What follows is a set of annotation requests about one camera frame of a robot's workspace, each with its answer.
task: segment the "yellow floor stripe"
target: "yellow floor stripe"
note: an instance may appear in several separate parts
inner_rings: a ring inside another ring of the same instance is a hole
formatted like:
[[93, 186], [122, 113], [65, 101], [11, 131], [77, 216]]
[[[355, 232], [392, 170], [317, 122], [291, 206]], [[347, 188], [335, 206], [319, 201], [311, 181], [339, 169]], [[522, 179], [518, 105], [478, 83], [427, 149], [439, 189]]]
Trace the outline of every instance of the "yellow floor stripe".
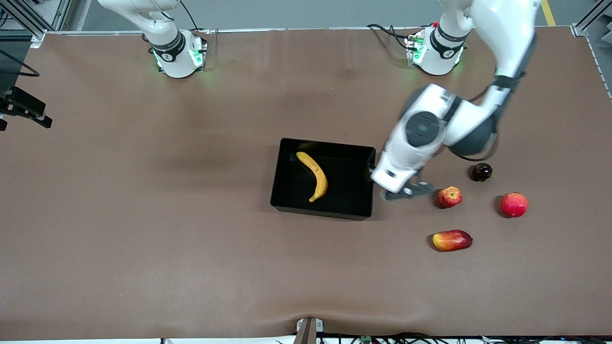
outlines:
[[554, 22], [553, 13], [550, 10], [550, 6], [548, 5], [548, 0], [542, 0], [542, 10], [544, 11], [546, 24], [548, 24], [549, 26], [556, 26], [557, 24]]

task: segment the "black cable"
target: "black cable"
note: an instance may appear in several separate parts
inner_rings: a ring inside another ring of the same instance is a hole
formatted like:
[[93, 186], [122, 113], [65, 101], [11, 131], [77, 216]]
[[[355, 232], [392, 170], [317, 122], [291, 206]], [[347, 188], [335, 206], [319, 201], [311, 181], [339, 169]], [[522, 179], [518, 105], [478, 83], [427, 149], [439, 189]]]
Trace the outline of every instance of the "black cable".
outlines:
[[166, 17], [166, 18], [170, 19], [171, 21], [174, 21], [174, 18], [169, 17], [169, 16], [168, 16], [166, 13], [164, 13], [164, 11], [160, 11], [160, 13], [161, 13], [161, 14], [162, 14], [164, 17]]
[[475, 102], [476, 100], [479, 100], [480, 98], [482, 98], [483, 95], [485, 95], [485, 93], [487, 93], [487, 90], [489, 90], [489, 86], [485, 87], [485, 89], [483, 89], [480, 93], [478, 93], [478, 95], [476, 95], [475, 97], [473, 97], [472, 99], [469, 99], [468, 101], [470, 103]]
[[425, 342], [427, 344], [431, 344], [431, 342], [429, 342], [427, 339], [423, 339], [423, 338], [417, 338], [417, 339], [415, 339], [415, 340], [413, 340], [411, 342], [408, 342], [408, 344], [414, 344], [414, 343], [418, 342], [419, 340], [422, 341], [422, 342]]
[[[499, 134], [497, 134], [497, 136], [495, 136], [495, 140], [493, 141], [493, 143], [491, 143], [491, 148], [489, 148], [489, 151], [487, 152], [487, 154], [484, 157], [482, 157], [482, 158], [477, 158], [477, 159], [468, 158], [468, 157], [465, 157], [463, 155], [460, 155], [460, 154], [457, 154], [457, 153], [453, 152], [452, 149], [450, 149], [450, 151], [453, 154], [455, 154], [456, 156], [458, 156], [459, 158], [463, 159], [463, 160], [467, 160], [467, 161], [471, 161], [471, 162], [481, 162], [481, 161], [488, 160], [493, 155], [495, 155], [495, 152], [497, 151], [497, 147], [498, 147], [498, 141], [499, 141]], [[513, 343], [508, 343], [508, 344], [525, 344], [525, 343], [524, 342], [516, 342], [516, 343], [513, 342]]]
[[13, 20], [13, 18], [9, 17], [9, 13], [0, 9], [0, 21], [2, 21], [2, 24], [0, 24], [0, 28], [3, 27], [7, 20]]
[[[382, 26], [380, 26], [380, 25], [378, 25], [378, 24], [370, 24], [370, 25], [366, 25], [366, 27], [368, 27], [368, 28], [378, 28], [378, 29], [382, 30], [384, 33], [386, 33], [387, 35], [395, 36], [395, 35], [393, 34], [393, 32], [391, 32], [391, 31], [389, 31], [389, 30], [385, 29], [384, 27], [382, 27]], [[408, 38], [408, 36], [404, 36], [404, 35], [397, 35], [397, 37], [399, 37], [399, 38], [404, 38], [404, 39], [405, 39], [405, 38]]]
[[15, 57], [13, 57], [12, 55], [8, 54], [6, 51], [0, 49], [0, 54], [3, 54], [4, 56], [8, 57], [9, 59], [19, 63], [20, 65], [22, 65], [23, 67], [27, 68], [30, 72], [32, 73], [24, 73], [24, 72], [7, 72], [5, 70], [0, 70], [0, 73], [3, 74], [12, 74], [12, 75], [22, 75], [24, 77], [39, 77], [40, 73], [36, 71], [36, 69], [28, 66], [27, 64], [19, 61], [18, 59], [16, 59]]
[[578, 337], [567, 337], [567, 336], [548, 336], [548, 337], [544, 337], [541, 339], [528, 339], [525, 337], [518, 337], [518, 338], [506, 338], [506, 337], [500, 337], [500, 336], [491, 336], [489, 337], [489, 339], [495, 339], [497, 340], [496, 342], [490, 342], [490, 344], [541, 344], [541, 342], [545, 341], [545, 340], [555, 340], [556, 338], [560, 338], [561, 340], [565, 340], [562, 338], [572, 338], [577, 340], [578, 342], [582, 343], [582, 344], [588, 344], [587, 340], [583, 340], [582, 338], [578, 338]]
[[417, 51], [416, 48], [413, 47], [407, 47], [401, 40], [401, 39], [407, 39], [408, 36], [404, 36], [404, 35], [399, 35], [397, 34], [397, 32], [395, 32], [395, 28], [393, 27], [393, 25], [389, 26], [389, 30], [385, 29], [384, 27], [378, 25], [378, 24], [370, 24], [367, 26], [368, 28], [378, 28], [380, 30], [382, 30], [384, 33], [391, 35], [393, 37], [395, 37], [395, 40], [397, 41], [397, 43], [404, 49], [410, 50], [410, 51]]
[[189, 12], [189, 10], [187, 9], [187, 6], [185, 6], [185, 4], [183, 4], [183, 0], [180, 0], [181, 6], [185, 9], [185, 12], [187, 12], [187, 15], [189, 16], [189, 19], [192, 20], [192, 24], [193, 24], [193, 29], [192, 30], [202, 30], [202, 28], [199, 28], [198, 25], [196, 25], [195, 20], [193, 20], [193, 17], [191, 15], [191, 12]]
[[416, 335], [421, 336], [421, 337], [425, 337], [425, 338], [428, 338], [428, 339], [432, 339], [434, 342], [436, 342], [436, 344], [439, 344], [438, 341], [443, 342], [444, 344], [449, 344], [444, 339], [439, 338], [439, 337], [434, 337], [432, 335], [428, 335], [428, 334], [424, 334], [424, 333], [416, 333]]
[[397, 33], [395, 32], [395, 28], [393, 27], [393, 25], [389, 26], [389, 29], [391, 30], [391, 32], [393, 32], [393, 36], [395, 37], [395, 40], [402, 48], [406, 50], [417, 51], [417, 48], [408, 47], [400, 41], [400, 36], [398, 36]]

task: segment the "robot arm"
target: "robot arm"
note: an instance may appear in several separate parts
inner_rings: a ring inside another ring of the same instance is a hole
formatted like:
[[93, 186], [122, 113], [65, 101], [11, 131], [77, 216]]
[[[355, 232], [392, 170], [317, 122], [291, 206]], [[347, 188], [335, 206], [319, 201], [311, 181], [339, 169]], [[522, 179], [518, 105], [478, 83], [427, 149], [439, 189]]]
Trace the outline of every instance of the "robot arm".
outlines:
[[153, 48], [157, 64], [168, 76], [184, 78], [204, 67], [202, 38], [179, 30], [162, 11], [176, 8], [179, 0], [98, 0], [100, 5], [131, 21]]
[[[497, 123], [524, 74], [535, 44], [534, 20], [539, 0], [473, 0], [467, 1], [468, 7], [462, 0], [441, 2], [446, 7], [439, 28], [449, 25], [456, 31], [471, 20], [492, 50], [497, 68], [481, 105], [434, 84], [414, 95], [408, 103], [372, 173], [375, 182], [390, 193], [406, 198], [417, 196], [418, 190], [433, 190], [422, 188], [427, 183], [412, 184], [409, 180], [442, 145], [456, 154], [472, 155], [494, 142]], [[453, 13], [448, 8], [450, 3], [459, 9], [456, 13], [463, 13], [466, 18], [449, 15]]]

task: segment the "wire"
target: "wire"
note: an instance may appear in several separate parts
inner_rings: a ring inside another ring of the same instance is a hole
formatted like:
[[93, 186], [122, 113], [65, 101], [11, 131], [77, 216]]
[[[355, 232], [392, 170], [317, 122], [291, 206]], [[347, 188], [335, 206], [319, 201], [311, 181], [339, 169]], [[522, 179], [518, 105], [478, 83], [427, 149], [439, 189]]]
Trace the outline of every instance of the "wire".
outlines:
[[23, 67], [27, 68], [30, 72], [32, 72], [32, 73], [24, 73], [24, 72], [8, 72], [6, 70], [0, 70], [0, 73], [3, 73], [3, 74], [12, 74], [12, 75], [22, 75], [24, 77], [39, 77], [40, 76], [40, 73], [37, 72], [36, 69], [33, 69], [32, 67], [28, 66], [27, 64], [19, 61], [18, 59], [13, 57], [11, 54], [7, 53], [6, 51], [0, 49], [0, 54], [2, 54], [4, 56], [8, 57], [9, 59], [19, 63]]
[[393, 340], [395, 344], [415, 344], [418, 342], [432, 344], [431, 341], [434, 341], [435, 344], [441, 344], [441, 343], [449, 344], [447, 341], [439, 337], [434, 337], [428, 334], [418, 333], [418, 332], [404, 332], [404, 333], [400, 333], [396, 335], [386, 335], [386, 336], [376, 336], [376, 337], [372, 336], [371, 338], [373, 342], [376, 340], [376, 342], [378, 343], [384, 342], [386, 344], [391, 343], [389, 340]]
[[[499, 134], [496, 134], [495, 136], [495, 140], [493, 140], [493, 143], [491, 143], [491, 148], [489, 148], [489, 151], [487, 152], [487, 154], [482, 157], [482, 158], [468, 158], [466, 156], [457, 154], [455, 152], [453, 152], [452, 149], [450, 149], [450, 151], [455, 154], [456, 156], [458, 156], [459, 158], [463, 159], [463, 160], [467, 160], [467, 161], [471, 161], [471, 162], [481, 162], [481, 161], [485, 161], [490, 159], [493, 155], [495, 155], [495, 152], [497, 151], [498, 148], [498, 141], [499, 141]], [[519, 343], [509, 343], [509, 344], [524, 344], [523, 342], [519, 342]]]
[[478, 93], [475, 97], [473, 97], [472, 99], [469, 99], [468, 101], [470, 103], [473, 103], [476, 100], [479, 100], [480, 98], [482, 98], [483, 95], [485, 95], [485, 93], [487, 93], [487, 90], [489, 90], [489, 86], [485, 87], [485, 89], [483, 89], [480, 93]]
[[13, 18], [9, 17], [9, 13], [6, 12], [5, 10], [0, 9], [0, 21], [2, 21], [2, 23], [0, 24], [0, 28], [3, 27], [7, 20], [13, 20]]
[[153, 4], [153, 6], [155, 6], [155, 8], [159, 11], [159, 13], [161, 13], [164, 17], [166, 17], [168, 20], [170, 21], [174, 21], [174, 18], [168, 16], [164, 11], [162, 11], [162, 8], [159, 6], [159, 4], [157, 3], [157, 0], [150, 0], [151, 4]]
[[366, 27], [368, 27], [368, 28], [370, 28], [370, 29], [371, 29], [371, 28], [377, 28], [377, 29], [380, 29], [380, 30], [382, 30], [384, 33], [386, 33], [387, 35], [397, 36], [397, 37], [399, 37], [399, 38], [404, 38], [404, 39], [408, 38], [408, 36], [404, 36], [404, 35], [394, 35], [394, 34], [393, 34], [393, 32], [391, 32], [391, 31], [389, 31], [389, 30], [385, 29], [384, 27], [382, 27], [382, 26], [380, 26], [380, 25], [378, 25], [378, 24], [370, 24], [370, 25], [366, 25]]
[[399, 34], [397, 34], [397, 32], [395, 32], [395, 28], [393, 27], [393, 25], [389, 26], [389, 29], [388, 29], [388, 30], [387, 30], [387, 29], [385, 29], [384, 27], [382, 27], [382, 26], [378, 25], [378, 24], [370, 24], [370, 25], [368, 25], [367, 27], [368, 27], [368, 28], [370, 28], [370, 29], [371, 29], [371, 28], [378, 28], [378, 29], [382, 30], [384, 33], [386, 33], [386, 34], [388, 34], [388, 35], [391, 35], [391, 36], [395, 37], [395, 40], [397, 41], [397, 43], [398, 43], [398, 44], [399, 44], [399, 45], [400, 45], [402, 48], [404, 48], [404, 49], [406, 49], [406, 50], [410, 50], [410, 51], [417, 51], [417, 49], [416, 49], [416, 48], [413, 48], [413, 47], [407, 47], [407, 46], [406, 46], [404, 43], [402, 43], [402, 41], [400, 40], [400, 38], [401, 38], [401, 39], [407, 39], [407, 38], [408, 38], [408, 36], [405, 36], [405, 35], [399, 35]]
[[185, 9], [185, 12], [187, 12], [189, 19], [191, 19], [192, 21], [192, 24], [193, 24], [192, 30], [202, 30], [202, 28], [199, 28], [198, 25], [195, 23], [195, 20], [193, 20], [193, 16], [191, 15], [191, 12], [189, 12], [189, 9], [187, 9], [187, 6], [185, 6], [185, 4], [183, 3], [183, 0], [180, 0], [179, 2], [181, 3], [181, 6]]
[[545, 340], [567, 340], [567, 339], [572, 339], [575, 341], [580, 342], [581, 344], [590, 344], [590, 340], [587, 340], [585, 338], [579, 338], [579, 337], [572, 337], [572, 336], [548, 336], [548, 337], [543, 337], [541, 339], [529, 339], [526, 337], [518, 337], [518, 338], [507, 338], [507, 337], [500, 337], [500, 336], [492, 336], [489, 337], [489, 339], [495, 339], [497, 340], [496, 342], [490, 342], [490, 344], [541, 344], [541, 342], [545, 341]]

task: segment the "metal frame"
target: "metal frame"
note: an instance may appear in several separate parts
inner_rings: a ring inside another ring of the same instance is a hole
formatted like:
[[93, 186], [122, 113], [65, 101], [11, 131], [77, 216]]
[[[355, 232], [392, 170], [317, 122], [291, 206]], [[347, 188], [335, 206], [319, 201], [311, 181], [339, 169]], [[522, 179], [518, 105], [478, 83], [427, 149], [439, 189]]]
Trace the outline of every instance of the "metal frame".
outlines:
[[[404, 29], [422, 29], [421, 26], [405, 26], [396, 27], [396, 30]], [[266, 31], [295, 31], [295, 30], [379, 30], [376, 28], [367, 28], [365, 26], [333, 26], [330, 28], [316, 28], [316, 29], [286, 29], [286, 28], [263, 28], [263, 29], [202, 29], [202, 30], [190, 30], [194, 32], [200, 32], [202, 34], [227, 34], [233, 32], [266, 32]], [[143, 34], [139, 30], [126, 30], [126, 31], [61, 31], [53, 32], [53, 34], [64, 35], [64, 36], [140, 36]]]
[[0, 0], [0, 6], [28, 30], [33, 38], [42, 40], [45, 37], [45, 31], [53, 30], [38, 12], [22, 0]]
[[318, 319], [306, 318], [300, 321], [300, 329], [293, 344], [316, 344], [316, 320]]
[[599, 61], [597, 60], [597, 57], [595, 56], [595, 51], [593, 51], [593, 46], [591, 45], [591, 40], [589, 39], [588, 36], [585, 36], [584, 38], [586, 39], [586, 42], [589, 45], [589, 49], [591, 51], [591, 55], [593, 55], [593, 60], [595, 60], [595, 65], [597, 66], [597, 71], [599, 72], [599, 76], [602, 77], [603, 87], [606, 89], [606, 92], [608, 93], [608, 97], [610, 98], [610, 102], [612, 102], [612, 92], [610, 91], [610, 88], [608, 87], [608, 83], [606, 82], [606, 78], [603, 77], [602, 69], [599, 67]]
[[0, 0], [0, 6], [24, 28], [24, 30], [18, 30], [17, 32], [2, 32], [2, 36], [23, 37], [28, 32], [32, 35], [32, 47], [37, 48], [37, 45], [39, 46], [39, 43], [45, 38], [46, 32], [59, 31], [61, 29], [65, 22], [65, 13], [71, 2], [72, 0], [60, 0], [59, 7], [53, 17], [53, 22], [49, 23], [36, 9], [32, 8], [24, 0]]
[[603, 13], [612, 6], [612, 0], [599, 0], [595, 6], [579, 22], [572, 24], [572, 34], [574, 37], [584, 37], [586, 30], [595, 20], [599, 19]]

